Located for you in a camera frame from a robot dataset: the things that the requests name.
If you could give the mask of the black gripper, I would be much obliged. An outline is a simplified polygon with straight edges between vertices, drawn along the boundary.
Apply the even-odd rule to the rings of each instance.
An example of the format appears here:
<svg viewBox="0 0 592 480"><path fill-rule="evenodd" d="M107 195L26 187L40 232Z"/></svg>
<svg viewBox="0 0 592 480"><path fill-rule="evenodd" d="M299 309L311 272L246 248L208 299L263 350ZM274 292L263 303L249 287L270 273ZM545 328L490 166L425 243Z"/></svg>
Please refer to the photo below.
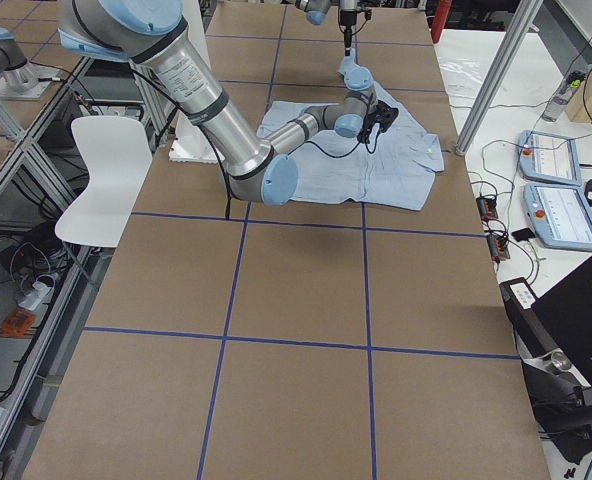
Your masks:
<svg viewBox="0 0 592 480"><path fill-rule="evenodd" d="M399 109L385 102L378 102L374 110L368 115L368 132L371 133L375 126L379 133L385 133L399 115Z"/></svg>
<svg viewBox="0 0 592 480"><path fill-rule="evenodd" d="M339 10L339 28L343 33L344 55L351 54L352 49L352 34L356 26L356 11L340 9Z"/></svg>

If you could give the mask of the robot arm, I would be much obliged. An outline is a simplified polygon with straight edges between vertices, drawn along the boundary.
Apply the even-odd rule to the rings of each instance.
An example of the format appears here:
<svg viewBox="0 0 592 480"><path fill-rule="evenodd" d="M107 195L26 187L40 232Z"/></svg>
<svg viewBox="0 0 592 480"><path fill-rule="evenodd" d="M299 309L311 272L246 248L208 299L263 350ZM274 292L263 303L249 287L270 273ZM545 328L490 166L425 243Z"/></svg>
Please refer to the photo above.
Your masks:
<svg viewBox="0 0 592 480"><path fill-rule="evenodd" d="M288 3L304 12L307 21L312 25L321 25L332 7L330 0L288 0ZM338 2L337 23L343 35L346 57L350 57L354 52L353 37L359 13L362 11L358 1L341 0Z"/></svg>
<svg viewBox="0 0 592 480"><path fill-rule="evenodd" d="M252 130L189 38L179 1L62 1L61 44L79 55L133 62L151 69L170 99L223 156L228 193L241 200L282 205L293 196L298 168L290 154L321 131L367 144L374 128L386 132L398 116L378 99L371 72L344 72L347 93L338 104L306 108L266 138Z"/></svg>

